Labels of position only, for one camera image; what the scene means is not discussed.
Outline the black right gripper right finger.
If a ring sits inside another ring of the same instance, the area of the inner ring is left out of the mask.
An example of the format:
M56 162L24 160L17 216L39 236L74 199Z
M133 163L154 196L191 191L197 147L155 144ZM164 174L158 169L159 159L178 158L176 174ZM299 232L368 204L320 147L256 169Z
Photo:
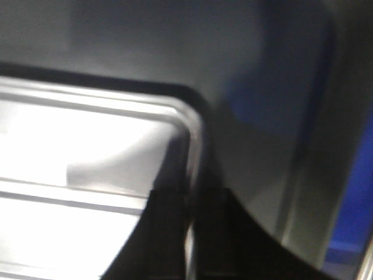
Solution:
M199 191L195 216L197 279L329 279L282 247L227 188Z

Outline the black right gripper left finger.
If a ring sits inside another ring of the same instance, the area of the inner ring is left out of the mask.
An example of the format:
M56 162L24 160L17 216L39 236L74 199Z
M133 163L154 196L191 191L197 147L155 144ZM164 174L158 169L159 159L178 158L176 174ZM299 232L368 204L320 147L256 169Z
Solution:
M101 279L185 279L185 196L153 189L130 237Z

